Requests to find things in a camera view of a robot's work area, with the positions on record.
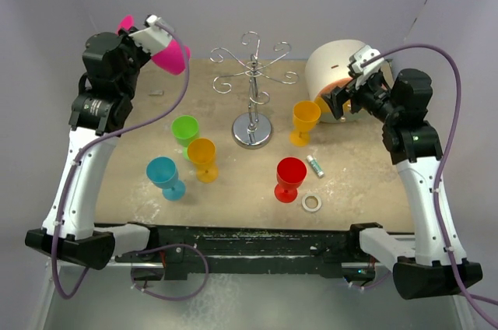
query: beige table surface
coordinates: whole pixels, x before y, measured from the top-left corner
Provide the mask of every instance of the beige table surface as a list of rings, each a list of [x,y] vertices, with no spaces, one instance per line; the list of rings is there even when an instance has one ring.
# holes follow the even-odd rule
[[[375,221],[389,231],[411,232],[409,206],[382,145],[379,121],[366,117],[344,124],[319,124],[310,134],[309,146],[299,148],[290,143],[292,107],[307,99],[305,64],[281,61],[267,72],[274,77],[285,71],[297,72],[300,81],[295,85],[258,79],[260,90],[272,98],[260,112],[271,120],[274,132],[267,146],[248,150],[231,136],[233,120],[247,111],[247,78],[232,79],[233,90],[228,94],[212,89],[216,75],[240,72],[240,66],[228,60],[222,64],[192,60],[190,86],[180,106],[163,120],[120,138],[103,179],[96,221],[322,230],[347,230],[352,223]],[[144,67],[127,126],[166,110],[177,98],[182,82],[183,75],[169,75],[152,64]],[[164,90],[164,95],[151,97],[150,90]],[[183,158],[170,132],[171,122],[182,114],[195,116],[201,136],[216,144],[219,177],[211,184],[196,180],[192,164]],[[273,195],[277,163],[286,156],[305,161],[309,154],[315,155],[325,176],[319,179],[308,167],[297,200],[278,202]],[[148,181],[146,166],[157,156],[169,156],[177,163],[187,187],[180,201],[167,201]],[[301,207],[301,198],[308,191],[322,198],[322,209],[316,213]]]

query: glue stick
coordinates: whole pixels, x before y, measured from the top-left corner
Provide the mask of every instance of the glue stick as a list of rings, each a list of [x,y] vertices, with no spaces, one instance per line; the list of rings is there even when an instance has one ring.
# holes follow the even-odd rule
[[[314,157],[312,157],[312,155],[306,156],[306,161],[313,168],[313,171],[317,174],[318,178],[322,178],[325,175],[324,171],[318,165],[317,160]]]

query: gray floor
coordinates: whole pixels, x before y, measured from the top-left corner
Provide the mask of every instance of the gray floor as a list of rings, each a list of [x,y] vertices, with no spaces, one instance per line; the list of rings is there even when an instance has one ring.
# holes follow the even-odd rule
[[[79,270],[65,267],[70,287]],[[157,293],[182,295],[202,281],[152,283]],[[171,303],[131,290],[129,267],[90,272],[71,300],[57,294],[45,329],[459,329],[450,297],[405,301],[392,280],[364,293],[318,276],[211,275],[192,300]]]

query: white ring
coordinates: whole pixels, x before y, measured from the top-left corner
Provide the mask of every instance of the white ring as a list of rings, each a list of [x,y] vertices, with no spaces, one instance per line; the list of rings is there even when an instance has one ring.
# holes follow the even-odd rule
[[[315,198],[317,199],[317,206],[314,208],[310,208],[306,205],[306,200],[308,198]],[[303,196],[303,200],[301,201],[301,204],[303,205],[303,208],[305,211],[308,212],[316,212],[321,208],[321,198],[318,196],[318,194],[315,194],[314,192],[308,192],[305,196]]]

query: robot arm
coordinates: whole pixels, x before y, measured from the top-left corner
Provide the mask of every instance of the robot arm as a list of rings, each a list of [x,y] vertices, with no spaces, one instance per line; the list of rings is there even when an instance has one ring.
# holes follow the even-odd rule
[[[433,185],[442,149],[436,130],[424,117],[432,96],[429,76],[416,69],[402,70],[391,88],[380,67],[383,58],[365,68],[361,64],[379,55],[366,46],[355,53],[349,65],[352,80],[322,98],[335,118],[351,101],[351,111],[365,109],[384,123],[383,142],[402,179],[415,225],[415,250],[395,240],[378,224],[355,230],[359,248],[374,256],[393,272],[398,292],[405,299],[455,294],[458,286],[451,272],[444,239],[433,202]],[[454,256],[466,286],[482,278],[481,267],[467,262],[467,255],[455,231],[444,184],[439,187],[440,208],[452,236]]]
[[[72,104],[69,120],[68,156],[54,203],[41,229],[30,230],[26,245],[49,255],[62,188],[69,169],[76,172],[69,189],[61,221],[58,258],[93,269],[102,269],[116,255],[140,251],[156,243],[153,226],[126,224],[112,228],[95,228],[96,200],[107,162],[118,137],[97,143],[79,163],[79,150],[98,136],[123,128],[132,111],[132,99],[140,68],[168,47],[172,38],[161,30],[157,16],[149,16],[146,28],[99,33],[86,42],[83,62],[86,73],[79,82],[79,95]]]

